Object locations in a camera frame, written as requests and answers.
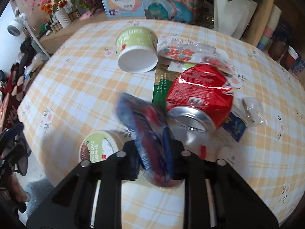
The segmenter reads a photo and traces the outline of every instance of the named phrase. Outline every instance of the blue snack wrapper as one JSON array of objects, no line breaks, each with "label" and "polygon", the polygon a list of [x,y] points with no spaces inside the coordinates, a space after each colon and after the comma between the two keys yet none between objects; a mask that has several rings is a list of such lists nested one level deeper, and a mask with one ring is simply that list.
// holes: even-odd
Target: blue snack wrapper
[{"label": "blue snack wrapper", "polygon": [[175,186],[171,132],[162,112],[135,96],[122,93],[116,104],[119,120],[137,134],[135,145],[143,163],[146,178],[162,187]]}]

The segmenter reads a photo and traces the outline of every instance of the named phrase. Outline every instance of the white lamp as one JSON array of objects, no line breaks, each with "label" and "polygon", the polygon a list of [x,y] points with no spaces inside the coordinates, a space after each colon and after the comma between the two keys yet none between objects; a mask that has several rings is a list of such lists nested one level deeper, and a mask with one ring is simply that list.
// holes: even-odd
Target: white lamp
[{"label": "white lamp", "polygon": [[18,7],[16,7],[14,14],[15,14],[16,18],[13,21],[11,21],[11,23],[7,26],[8,32],[13,36],[19,36],[21,34],[21,32],[23,31],[23,28],[25,28],[31,35],[32,39],[40,47],[40,49],[46,54],[46,56],[48,58],[50,58],[50,55],[44,49],[42,44],[40,44],[39,40],[36,38],[33,31],[31,30],[28,22],[25,20],[26,15],[24,13],[20,14]]}]

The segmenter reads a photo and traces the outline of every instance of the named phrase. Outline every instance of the yellow plaid tablecloth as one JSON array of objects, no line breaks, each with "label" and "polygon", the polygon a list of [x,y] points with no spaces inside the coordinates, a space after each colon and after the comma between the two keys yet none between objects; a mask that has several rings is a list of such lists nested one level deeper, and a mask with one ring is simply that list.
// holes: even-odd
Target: yellow plaid tablecloth
[{"label": "yellow plaid tablecloth", "polygon": [[[228,53],[235,70],[231,78],[235,97],[258,98],[268,120],[268,126],[249,128],[242,139],[239,151],[246,159],[243,165],[247,170],[242,176],[279,222],[287,218],[305,190],[303,87],[249,44],[202,27],[168,21],[122,20],[87,25],[66,41],[41,70],[18,115],[25,126],[25,137],[51,182],[58,184],[78,164],[80,145],[89,133],[126,132],[113,115],[117,91],[152,99],[155,72],[129,74],[117,64],[115,39],[122,29],[132,25],[149,27],[158,36],[208,43]],[[183,185],[157,189],[123,184],[123,228],[182,228],[183,206]]]}]

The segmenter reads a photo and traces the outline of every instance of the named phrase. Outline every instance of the green yogurt cup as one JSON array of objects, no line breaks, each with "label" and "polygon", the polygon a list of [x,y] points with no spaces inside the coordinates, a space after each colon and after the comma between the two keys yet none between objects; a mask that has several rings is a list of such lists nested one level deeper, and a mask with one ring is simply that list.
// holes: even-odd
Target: green yogurt cup
[{"label": "green yogurt cup", "polygon": [[136,74],[152,70],[158,63],[158,37],[146,27],[129,27],[116,38],[118,65]]},{"label": "green yogurt cup", "polygon": [[91,163],[106,160],[118,151],[114,138],[105,131],[90,133],[81,144],[79,161],[90,160]]}]

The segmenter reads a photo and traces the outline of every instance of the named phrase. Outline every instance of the red soda can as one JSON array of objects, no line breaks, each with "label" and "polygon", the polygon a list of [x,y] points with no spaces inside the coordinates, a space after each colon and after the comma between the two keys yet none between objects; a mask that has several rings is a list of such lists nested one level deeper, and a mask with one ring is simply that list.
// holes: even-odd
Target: red soda can
[{"label": "red soda can", "polygon": [[167,115],[182,127],[212,133],[228,117],[232,102],[232,87],[223,74],[200,63],[173,82],[166,98]]}]

